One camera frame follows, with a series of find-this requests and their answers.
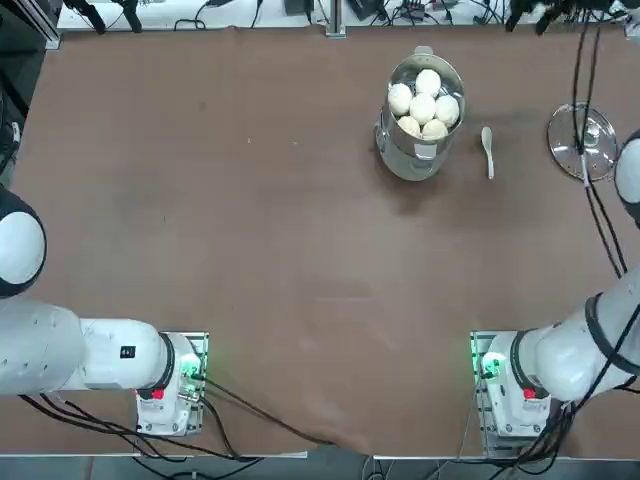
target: plastic spoon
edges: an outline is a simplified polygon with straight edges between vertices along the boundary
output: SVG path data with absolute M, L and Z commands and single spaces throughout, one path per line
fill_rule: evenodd
M 482 133 L 480 134 L 482 138 L 482 146 L 484 147 L 484 151 L 487 154 L 487 173 L 489 180 L 493 178 L 493 155 L 491 154 L 491 142 L 493 140 L 493 133 L 489 127 L 482 127 Z

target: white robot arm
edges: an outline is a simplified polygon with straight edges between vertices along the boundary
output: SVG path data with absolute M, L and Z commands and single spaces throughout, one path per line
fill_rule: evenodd
M 622 149 L 615 186 L 640 228 L 640 131 Z M 619 352 L 614 351 L 639 305 L 637 266 L 611 290 L 590 297 L 562 322 L 496 335 L 480 368 L 487 377 L 497 434 L 537 436 L 549 415 L 551 398 L 581 400 L 609 357 L 611 366 L 593 395 L 640 375 L 640 321 L 633 324 Z
M 191 375 L 204 375 L 206 335 L 192 341 L 135 320 L 79 319 L 16 297 L 37 279 L 46 251 L 36 213 L 0 187 L 0 395 L 134 389 L 138 429 L 199 432 L 203 385 Z

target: stainless steel pot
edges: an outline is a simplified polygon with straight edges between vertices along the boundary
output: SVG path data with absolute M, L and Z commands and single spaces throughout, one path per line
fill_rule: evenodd
M 462 79 L 455 68 L 446 60 L 434 55 L 430 47 L 416 47 L 413 55 L 400 62 L 391 74 L 387 92 L 393 84 L 404 83 L 415 93 L 416 77 L 425 68 L 433 69 L 440 75 L 440 95 L 452 95 L 458 100 L 460 118 L 449 129 L 449 134 L 436 141 L 422 140 L 409 135 L 398 125 L 391 113 L 386 92 L 380 119 L 374 129 L 376 144 L 385 165 L 398 177 L 411 181 L 429 178 L 440 169 L 466 113 Z

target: metal mounting plate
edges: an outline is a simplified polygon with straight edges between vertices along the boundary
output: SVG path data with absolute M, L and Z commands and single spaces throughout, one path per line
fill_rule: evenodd
M 179 333 L 189 340 L 193 345 L 196 355 L 200 358 L 199 375 L 207 376 L 207 361 L 209 354 L 209 334 L 207 332 L 172 332 Z M 205 396 L 205 383 L 199 382 L 194 392 L 198 397 Z M 198 403 L 191 408 L 189 420 L 187 421 L 187 435 L 195 435 L 202 431 L 202 423 L 204 419 L 204 410 L 202 403 Z
M 476 405 L 480 419 L 480 436 L 486 457 L 513 458 L 516 457 L 522 447 L 531 443 L 531 439 L 503 438 L 496 434 L 495 420 L 491 401 L 487 394 L 484 380 L 478 381 L 477 366 L 482 362 L 482 357 L 489 350 L 491 341 L 500 332 L 497 331 L 472 331 L 471 332 L 471 361 L 473 379 L 477 384 Z

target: electrical wire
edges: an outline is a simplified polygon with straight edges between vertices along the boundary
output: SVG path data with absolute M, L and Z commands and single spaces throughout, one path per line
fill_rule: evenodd
M 73 425 L 75 427 L 78 428 L 83 428 L 85 430 L 90 430 L 93 432 L 97 432 L 97 433 L 104 433 L 107 435 L 116 435 L 116 436 L 120 436 L 120 435 L 132 435 L 131 430 L 109 430 L 106 428 L 99 428 L 95 425 L 91 425 L 91 424 L 86 424 L 86 423 L 82 423 L 76 420 L 72 420 L 70 418 L 67 418 L 66 416 L 61 416 L 55 412 L 52 412 L 51 410 L 47 409 L 46 407 L 40 405 L 38 402 L 36 402 L 35 400 L 33 400 L 32 398 L 26 396 L 26 395 L 19 395 L 20 399 L 23 400 L 24 402 L 28 403 L 30 406 L 32 406 L 33 408 L 35 408 L 36 410 L 38 410 L 39 412 L 43 413 L 44 415 L 46 415 L 49 418 L 52 418 L 54 420 L 58 420 L 59 422 L 62 423 L 66 423 L 68 425 Z M 224 458 L 226 460 L 233 460 L 233 458 L 227 456 L 227 455 L 223 455 L 222 453 L 210 450 L 208 448 L 204 448 L 204 447 L 199 447 L 197 445 L 190 445 L 188 443 L 184 443 L 184 442 L 179 442 L 177 440 L 173 440 L 172 438 L 168 438 L 168 437 L 162 437 L 162 436 L 157 436 L 157 435 L 151 435 L 151 434 L 147 434 L 147 433 L 142 433 L 142 432 L 135 432 L 135 436 L 136 437 L 143 437 L 143 438 L 147 438 L 147 439 L 152 439 L 158 442 L 163 442 L 163 443 L 168 443 L 171 445 L 175 445 L 178 447 L 183 447 L 186 448 L 188 450 L 193 450 L 193 451 L 197 451 L 197 452 L 201 452 L 201 453 L 206 453 L 208 455 L 213 455 L 214 457 L 218 457 L 218 458 Z
M 592 11 L 589 11 L 589 17 L 593 14 Z M 590 66 L 590 72 L 589 72 L 589 84 L 588 84 L 588 91 L 587 91 L 587 101 L 585 102 L 585 106 L 584 106 L 584 115 L 583 115 L 583 122 L 582 122 L 582 129 L 580 132 L 580 129 L 578 127 L 578 119 L 577 119 L 577 110 L 578 110 L 578 105 L 577 105 L 577 96 L 578 96 L 578 83 L 579 83 L 579 77 L 580 77 L 580 64 L 582 61 L 582 50 L 584 48 L 584 41 L 586 38 L 586 34 L 587 31 L 589 29 L 589 22 L 585 21 L 583 23 L 583 28 L 582 28 L 582 32 L 580 33 L 580 41 L 578 43 L 578 54 L 577 54 L 577 59 L 576 59 L 576 64 L 575 64 L 575 69 L 574 69 L 574 74 L 573 74 L 573 91 L 572 91 L 572 121 L 573 121 L 573 133 L 574 133 L 574 141 L 575 141 L 575 145 L 576 145 L 576 149 L 578 151 L 578 155 L 581 156 L 582 159 L 582 164 L 583 164 L 583 176 L 584 176 L 584 181 L 585 181 L 585 191 L 586 191 L 586 196 L 587 196 L 587 201 L 589 202 L 589 209 L 591 211 L 591 215 L 593 217 L 594 223 L 596 225 L 596 229 L 598 230 L 598 236 L 600 237 L 600 240 L 605 248 L 605 251 L 607 253 L 607 258 L 609 259 L 609 262 L 611 263 L 611 266 L 613 267 L 613 270 L 616 274 L 616 277 L 621 278 L 622 275 L 626 274 L 628 269 L 627 269 L 627 264 L 625 262 L 624 259 L 624 254 L 622 252 L 622 248 L 620 247 L 620 242 L 618 241 L 618 236 L 616 234 L 616 231 L 613 227 L 613 224 L 611 222 L 611 219 L 609 218 L 609 215 L 607 213 L 607 210 L 604 206 L 604 203 L 602 202 L 602 199 L 600 198 L 600 195 L 598 194 L 598 190 L 596 188 L 596 186 L 594 185 L 593 182 L 591 182 L 590 178 L 589 178 L 589 171 L 586 167 L 586 159 L 585 159 L 585 148 L 584 148 L 584 139 L 585 139 L 585 135 L 586 135 L 586 131 L 587 131 L 587 123 L 588 123 L 588 118 L 589 118 L 589 112 L 590 112 L 590 108 L 591 108 L 591 98 L 592 98 L 592 94 L 593 94 L 593 85 L 595 83 L 595 71 L 596 71 L 596 66 L 598 63 L 598 45 L 600 42 L 600 23 L 603 21 L 605 16 L 605 12 L 602 12 L 602 15 L 600 17 L 600 19 L 598 20 L 598 26 L 597 26 L 597 31 L 596 31 L 596 36 L 594 39 L 594 45 L 593 45 L 593 51 L 591 54 L 591 66 Z M 604 221 L 607 225 L 607 229 L 609 231 L 609 235 L 611 236 L 611 239 L 613 241 L 614 244 L 614 248 L 616 250 L 616 254 L 618 256 L 618 262 L 620 263 L 620 266 L 618 267 L 618 265 L 616 264 L 616 261 L 613 257 L 613 253 L 611 252 L 611 248 L 609 246 L 609 242 L 607 241 L 607 238 L 605 236 L 604 233 L 604 229 L 600 223 L 600 219 L 598 218 L 597 214 L 596 214 L 596 209 L 594 206 L 594 202 L 593 199 L 591 198 L 591 196 L 593 195 L 593 197 L 596 200 L 596 203 L 598 204 L 598 208 L 604 218 Z
M 155 468 L 151 468 L 149 465 L 144 464 L 143 462 L 141 462 L 140 460 L 138 460 L 135 457 L 131 457 L 131 459 L 136 462 L 138 465 L 140 465 L 142 468 L 144 468 L 145 470 L 153 473 L 154 475 L 157 475 L 160 478 L 164 478 L 165 480 L 175 480 L 177 478 L 180 477 L 193 477 L 193 474 L 196 474 L 196 478 L 203 478 L 204 480 L 223 480 L 225 478 L 229 478 L 233 475 L 236 475 L 240 472 L 243 472 L 244 470 L 253 467 L 255 464 L 260 463 L 261 461 L 264 460 L 264 458 L 256 458 L 255 460 L 253 460 L 251 463 L 248 463 L 246 465 L 243 465 L 242 467 L 239 467 L 235 470 L 232 470 L 231 472 L 225 473 L 223 475 L 219 475 L 217 477 L 214 477 L 212 475 L 206 475 L 204 473 L 201 472 L 194 472 L 194 471 L 185 471 L 185 472 L 178 472 L 178 473 L 173 473 L 171 475 L 165 475 L 162 472 L 159 472 L 158 470 L 156 470 Z
M 451 15 L 451 10 L 449 10 L 449 5 L 447 5 L 447 0 L 441 0 L 441 1 L 442 1 L 442 6 L 444 7 L 444 10 L 446 12 L 444 18 L 449 20 L 449 23 L 451 23 L 451 25 L 453 25 L 453 16 Z
M 111 22 L 111 23 L 109 24 L 109 26 L 106 28 L 106 30 L 109 30 L 109 29 L 110 29 L 111 27 L 113 27 L 116 23 L 118 23 L 118 20 L 120 20 L 120 19 L 122 18 L 122 15 L 124 15 L 124 9 L 120 12 L 120 15 L 118 15 L 118 16 L 116 17 L 116 19 L 115 19 L 113 22 Z
M 427 17 L 427 18 L 430 18 L 431 20 L 433 20 L 436 25 L 442 25 L 438 21 L 438 19 L 436 17 L 434 17 L 433 15 L 431 15 L 430 13 L 424 12 L 424 16 Z
M 175 32 L 176 30 L 178 30 L 178 25 L 180 25 L 181 23 L 192 23 L 194 28 L 196 30 L 206 30 L 207 29 L 207 24 L 204 23 L 202 20 L 200 20 L 200 14 L 202 13 L 202 10 L 204 10 L 205 8 L 207 8 L 209 6 L 209 0 L 207 0 L 206 2 L 204 2 L 200 8 L 198 8 L 198 11 L 196 12 L 196 16 L 193 18 L 180 18 L 178 20 L 176 20 L 176 22 L 173 24 L 173 31 Z
M 75 414 L 73 412 L 70 412 L 68 410 L 65 410 L 62 407 L 59 407 L 58 405 L 56 405 L 53 401 L 51 401 L 51 399 L 49 399 L 49 397 L 47 395 L 41 394 L 40 397 L 44 400 L 44 402 L 49 405 L 53 410 L 55 410 L 56 412 L 62 414 L 62 415 L 66 415 L 67 417 L 71 417 L 71 418 L 75 418 L 78 420 L 84 420 L 93 424 L 99 424 L 104 426 L 105 428 L 107 428 L 108 430 L 111 430 L 112 432 L 115 431 L 115 429 L 120 429 L 123 430 L 125 432 L 127 432 L 127 434 L 132 435 L 136 438 L 138 438 L 141 442 L 143 442 L 153 453 L 155 453 L 155 456 L 149 454 L 148 452 L 146 452 L 145 450 L 143 450 L 139 445 L 137 445 L 135 442 L 131 441 L 129 438 L 127 438 L 127 436 L 125 434 L 119 434 L 118 436 L 120 438 L 122 438 L 122 440 L 124 440 L 125 442 L 127 442 L 129 445 L 131 445 L 135 450 L 137 450 L 138 452 L 140 452 L 140 454 L 142 454 L 145 457 L 148 458 L 152 458 L 152 459 L 162 459 L 166 462 L 170 462 L 170 463 L 182 463 L 184 461 L 186 461 L 186 457 L 183 459 L 175 459 L 175 458 L 169 458 L 165 455 L 163 455 L 162 453 L 160 453 L 151 442 L 149 442 L 149 440 L 147 440 L 146 438 L 140 436 L 138 434 L 138 432 L 128 429 L 120 424 L 114 423 L 114 422 L 106 422 L 103 420 L 100 420 L 99 418 L 96 418 L 95 416 L 89 414 L 88 412 L 86 412 L 85 410 L 83 410 L 82 408 L 80 408 L 79 406 L 77 406 L 76 404 L 74 404 L 73 402 L 70 401 L 66 401 L 64 400 L 64 403 L 68 406 L 70 406 L 71 408 L 74 408 L 75 410 L 77 410 L 78 412 L 81 413 L 81 415 Z
M 229 390 L 226 387 L 223 387 L 222 385 L 214 382 L 213 380 L 209 380 L 206 377 L 202 377 L 201 375 L 192 375 L 191 378 L 195 379 L 195 380 L 201 380 L 206 382 L 207 384 L 211 385 L 212 387 L 220 390 L 221 392 L 225 393 L 226 395 L 228 395 L 229 397 L 233 398 L 234 400 L 242 403 L 244 406 L 248 407 L 249 409 L 253 410 L 255 413 L 257 413 L 258 415 L 260 415 L 261 417 L 271 421 L 272 423 L 275 423 L 276 425 L 284 428 L 285 430 L 287 430 L 288 432 L 293 433 L 294 435 L 307 440 L 309 442 L 312 443 L 316 443 L 318 445 L 333 445 L 333 442 L 330 442 L 328 440 L 324 440 L 322 438 L 318 438 L 318 437 L 314 437 L 312 435 L 308 435 L 300 430 L 298 430 L 295 427 L 292 427 L 291 425 L 283 422 L 282 420 L 280 420 L 278 417 L 271 415 L 270 413 L 266 412 L 265 410 L 256 407 L 255 405 L 253 405 L 252 403 L 248 402 L 247 400 L 245 400 L 244 398 L 240 397 L 239 395 L 233 393 L 231 390 Z
M 224 425 L 222 423 L 222 419 L 220 418 L 220 414 L 218 413 L 216 408 L 213 406 L 213 404 L 209 400 L 207 400 L 204 397 L 202 397 L 202 399 L 200 401 L 204 404 L 205 407 L 207 407 L 207 409 L 213 415 L 213 418 L 214 418 L 214 420 L 216 422 L 216 425 L 218 426 L 218 430 L 220 431 L 220 436 L 222 437 L 222 442 L 224 443 L 224 446 L 227 449 L 227 452 L 229 453 L 229 455 L 231 455 L 231 457 L 236 461 L 243 461 L 244 459 L 242 458 L 242 455 L 240 455 L 231 446 L 231 442 L 229 442 L 229 437 L 227 436 L 227 432 L 224 429 Z
M 634 393 L 636 395 L 640 395 L 640 390 L 631 387 L 616 387 L 616 390 L 622 390 L 623 392 Z
M 320 7 L 320 11 L 322 12 L 322 16 L 324 17 L 324 21 L 329 24 L 329 17 L 327 17 L 327 13 L 324 11 L 324 5 L 322 5 L 322 0 L 318 0 L 318 6 Z
M 262 6 L 263 0 L 257 0 L 256 2 L 256 14 L 253 16 L 253 21 L 251 22 L 251 28 L 256 26 L 256 22 L 258 21 L 258 14 L 260 13 L 260 7 Z
M 482 8 L 484 8 L 484 9 L 485 9 L 485 13 L 486 13 L 487 11 L 488 11 L 489 13 L 491 13 L 491 17 L 489 17 L 489 18 L 492 18 L 492 17 L 493 17 L 493 18 L 495 18 L 495 19 L 496 19 L 496 23 L 504 23 L 504 19 L 500 20 L 500 16 L 499 16 L 499 15 L 496 13 L 496 11 L 495 11 L 493 8 L 491 8 L 489 5 L 484 4 L 484 3 L 480 3 L 480 2 L 478 2 L 478 1 L 476 1 L 476 0 L 466 0 L 466 1 L 471 2 L 471 3 L 475 4 L 475 5 L 479 5 L 479 6 L 481 6 Z

